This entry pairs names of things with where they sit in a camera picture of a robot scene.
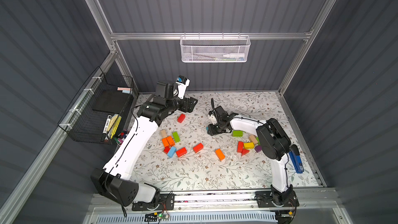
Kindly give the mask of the orange rectangular block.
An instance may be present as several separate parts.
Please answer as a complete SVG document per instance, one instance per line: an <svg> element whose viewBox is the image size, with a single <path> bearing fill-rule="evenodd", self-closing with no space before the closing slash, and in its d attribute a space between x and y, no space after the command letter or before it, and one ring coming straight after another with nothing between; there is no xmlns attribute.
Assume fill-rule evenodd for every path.
<svg viewBox="0 0 398 224"><path fill-rule="evenodd" d="M220 161L223 161L226 157L221 149L216 149L215 154Z"/></svg>

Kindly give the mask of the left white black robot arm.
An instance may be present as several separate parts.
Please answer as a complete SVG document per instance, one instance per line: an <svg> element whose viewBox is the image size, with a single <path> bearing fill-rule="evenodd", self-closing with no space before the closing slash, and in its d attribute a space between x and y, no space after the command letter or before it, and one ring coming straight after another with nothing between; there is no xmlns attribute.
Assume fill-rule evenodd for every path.
<svg viewBox="0 0 398 224"><path fill-rule="evenodd" d="M91 180L98 193L123 207L132 203L158 204L160 190L131 180L134 166L148 140L162 121L176 111L193 112L197 99L185 97L190 81L179 76L175 82L158 82L155 94L143 103L135 122L120 148L102 169L95 169Z"/></svg>

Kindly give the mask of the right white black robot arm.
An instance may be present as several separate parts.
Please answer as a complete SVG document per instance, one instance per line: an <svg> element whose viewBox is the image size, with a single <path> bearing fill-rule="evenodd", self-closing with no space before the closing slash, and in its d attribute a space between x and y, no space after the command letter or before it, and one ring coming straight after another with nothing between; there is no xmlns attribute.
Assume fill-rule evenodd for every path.
<svg viewBox="0 0 398 224"><path fill-rule="evenodd" d="M227 113L222 106L208 113L211 124L207 133L211 136L231 131L244 131L259 138L262 152L271 160L272 184L271 197L275 206L284 206L293 198L287 165L291 141L275 118L255 120L237 113Z"/></svg>

